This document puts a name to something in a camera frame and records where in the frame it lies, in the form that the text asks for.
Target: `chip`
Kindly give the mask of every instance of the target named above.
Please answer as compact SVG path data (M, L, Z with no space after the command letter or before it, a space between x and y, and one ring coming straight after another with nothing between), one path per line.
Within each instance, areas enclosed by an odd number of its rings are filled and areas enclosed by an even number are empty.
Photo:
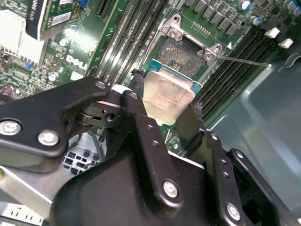
M218 7L217 10L218 10L219 12L222 12L224 8L225 8L225 6L224 6L223 4L221 4L221 5Z
M146 70L143 102L158 125L173 125L201 90L201 85L153 60Z
M239 21L239 17L238 17L238 16L236 16L236 17L234 17L234 19L233 19L233 21L232 21L232 22L236 24L238 21Z
M225 17L230 18L231 15L232 15L232 11L228 10L225 14Z

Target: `cable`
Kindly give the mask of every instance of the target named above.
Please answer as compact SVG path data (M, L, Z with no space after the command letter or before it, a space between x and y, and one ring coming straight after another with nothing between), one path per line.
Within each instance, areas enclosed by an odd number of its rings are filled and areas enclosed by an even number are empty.
M88 133L89 133L89 135L93 139L93 142L95 144L96 151L97 151L97 154L98 154L100 162L103 162L105 160L105 154L104 154L103 150L99 146L98 139L97 139L96 135L93 134L93 133L91 133L91 132L88 132Z

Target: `mounting hole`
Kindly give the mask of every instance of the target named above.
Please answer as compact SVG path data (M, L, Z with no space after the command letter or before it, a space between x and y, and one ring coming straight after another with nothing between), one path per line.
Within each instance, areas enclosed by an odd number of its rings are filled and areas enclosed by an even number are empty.
M106 121L113 121L115 119L115 115L112 113L109 113L105 116Z
M216 51L220 51L220 50L221 50L221 46L220 46L220 45L216 46L216 47L215 47L215 50L216 50Z
M154 147L159 147L159 143L158 143L157 140L153 140L153 141L152 141L152 145L153 145Z
M226 177L227 179L229 179L229 174L228 173L223 172L222 174L224 175L224 177Z
M179 22L179 20L180 20L180 19L179 19L178 16L175 16L175 17L174 17L174 21L175 21L175 22Z

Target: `gray metal panel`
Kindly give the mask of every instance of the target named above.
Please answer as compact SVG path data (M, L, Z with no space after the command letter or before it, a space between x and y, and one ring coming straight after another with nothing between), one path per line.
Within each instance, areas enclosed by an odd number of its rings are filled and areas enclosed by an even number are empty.
M301 63L264 70L209 127L244 152L301 217Z

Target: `white label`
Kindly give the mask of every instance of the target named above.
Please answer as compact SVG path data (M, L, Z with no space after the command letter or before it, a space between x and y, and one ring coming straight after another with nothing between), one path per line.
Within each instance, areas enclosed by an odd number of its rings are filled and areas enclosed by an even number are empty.
M64 21L67 21L69 20L71 17L71 12L69 13L65 13L65 14L61 14L59 16L55 16L53 19L52 19L52 22L51 22L51 26L54 26L56 24L59 24L59 23L62 23Z
M84 65L84 62L79 61L78 59L74 59L73 56L67 55L66 61L69 63L73 63L75 66L78 66L79 68L86 70L88 68L88 64Z
M82 79L83 77L84 77L83 75L81 75L77 72L72 72L70 80L76 81L76 80Z
M72 0L60 0L60 5L69 4Z

